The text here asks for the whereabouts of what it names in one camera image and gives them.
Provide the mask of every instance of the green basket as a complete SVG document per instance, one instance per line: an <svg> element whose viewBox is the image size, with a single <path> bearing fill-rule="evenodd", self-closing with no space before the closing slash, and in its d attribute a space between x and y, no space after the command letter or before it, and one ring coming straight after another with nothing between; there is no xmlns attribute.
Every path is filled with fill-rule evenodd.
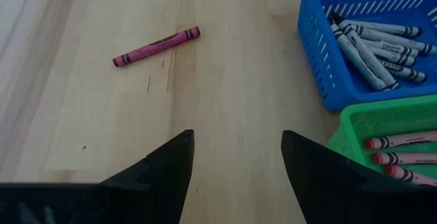
<svg viewBox="0 0 437 224"><path fill-rule="evenodd" d="M382 173L383 166L371 161L374 152L437 152L437 142L367 150L364 140L428 130L437 130L437 95L352 105L341 112L341 125L327 147ZM437 165L401 167L437 178Z"/></svg>

